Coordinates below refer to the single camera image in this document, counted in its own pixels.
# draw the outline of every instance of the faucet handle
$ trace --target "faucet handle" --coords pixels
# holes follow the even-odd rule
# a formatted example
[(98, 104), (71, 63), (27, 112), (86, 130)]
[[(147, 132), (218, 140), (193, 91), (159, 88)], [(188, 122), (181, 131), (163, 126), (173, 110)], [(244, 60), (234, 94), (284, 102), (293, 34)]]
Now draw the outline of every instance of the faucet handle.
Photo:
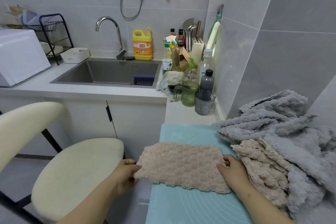
[(117, 60), (125, 61), (126, 60), (126, 50), (123, 49), (121, 52), (117, 55)]

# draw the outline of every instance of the sink basin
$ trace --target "sink basin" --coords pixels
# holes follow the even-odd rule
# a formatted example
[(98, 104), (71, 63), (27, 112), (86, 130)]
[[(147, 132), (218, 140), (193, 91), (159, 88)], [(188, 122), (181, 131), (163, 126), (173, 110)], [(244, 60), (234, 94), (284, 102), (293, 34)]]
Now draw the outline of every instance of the sink basin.
[(50, 83), (155, 88), (161, 61), (88, 58)]

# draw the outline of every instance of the cabinet handle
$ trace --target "cabinet handle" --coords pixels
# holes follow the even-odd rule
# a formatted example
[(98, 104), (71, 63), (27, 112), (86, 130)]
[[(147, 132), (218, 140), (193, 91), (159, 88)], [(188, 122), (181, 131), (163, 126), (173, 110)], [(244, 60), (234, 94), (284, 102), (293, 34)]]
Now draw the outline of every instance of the cabinet handle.
[(108, 119), (110, 120), (110, 122), (112, 121), (112, 115), (111, 115), (111, 111), (110, 111), (110, 108), (109, 106), (106, 107), (106, 111), (107, 111), (107, 116), (108, 116)]

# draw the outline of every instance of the forearm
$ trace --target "forearm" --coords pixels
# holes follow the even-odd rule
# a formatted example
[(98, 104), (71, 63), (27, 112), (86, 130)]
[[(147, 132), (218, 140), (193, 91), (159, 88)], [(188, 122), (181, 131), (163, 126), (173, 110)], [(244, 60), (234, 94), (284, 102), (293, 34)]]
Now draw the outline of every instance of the forearm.
[(244, 203), (255, 224), (295, 224), (252, 184), (238, 191), (237, 196)]
[(57, 224), (100, 224), (116, 196), (116, 185), (107, 177), (76, 208)]

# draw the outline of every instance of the hand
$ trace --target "hand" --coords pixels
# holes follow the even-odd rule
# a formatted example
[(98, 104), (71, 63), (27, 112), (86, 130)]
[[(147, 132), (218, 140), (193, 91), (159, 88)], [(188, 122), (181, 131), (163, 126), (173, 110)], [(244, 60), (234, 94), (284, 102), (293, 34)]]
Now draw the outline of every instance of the hand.
[(133, 159), (123, 159), (110, 174), (110, 179), (115, 183), (116, 196), (124, 194), (129, 188), (134, 187), (138, 180), (132, 175), (138, 171), (141, 166), (135, 165)]
[(239, 192), (245, 188), (250, 188), (252, 184), (249, 181), (247, 171), (244, 165), (232, 155), (223, 155), (225, 166), (217, 163), (216, 166), (223, 175), (226, 183), (236, 192), (239, 197)]

